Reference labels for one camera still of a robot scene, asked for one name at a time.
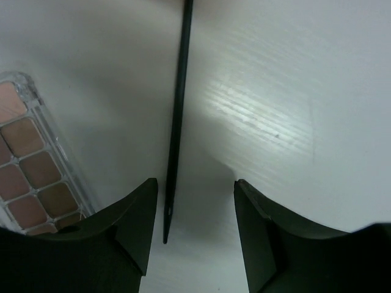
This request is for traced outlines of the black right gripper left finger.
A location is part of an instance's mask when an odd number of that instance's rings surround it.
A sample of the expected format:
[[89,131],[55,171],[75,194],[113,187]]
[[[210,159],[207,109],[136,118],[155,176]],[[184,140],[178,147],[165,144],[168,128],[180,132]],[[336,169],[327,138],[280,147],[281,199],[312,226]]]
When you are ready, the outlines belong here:
[[125,198],[57,233],[1,229],[1,292],[138,292],[158,199],[149,178]]

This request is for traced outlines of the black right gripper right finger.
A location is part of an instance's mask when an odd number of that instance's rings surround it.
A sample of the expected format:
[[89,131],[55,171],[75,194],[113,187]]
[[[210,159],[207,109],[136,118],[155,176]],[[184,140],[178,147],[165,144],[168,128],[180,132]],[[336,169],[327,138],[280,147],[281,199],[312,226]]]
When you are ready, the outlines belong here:
[[329,228],[234,184],[236,219],[250,292],[389,292],[390,225]]

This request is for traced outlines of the long clear eyeshadow palette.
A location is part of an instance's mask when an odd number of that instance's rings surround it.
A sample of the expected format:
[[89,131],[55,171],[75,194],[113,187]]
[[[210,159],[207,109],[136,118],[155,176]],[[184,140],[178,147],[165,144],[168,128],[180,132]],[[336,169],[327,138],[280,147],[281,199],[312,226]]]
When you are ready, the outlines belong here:
[[30,76],[1,73],[1,227],[55,233],[99,205]]

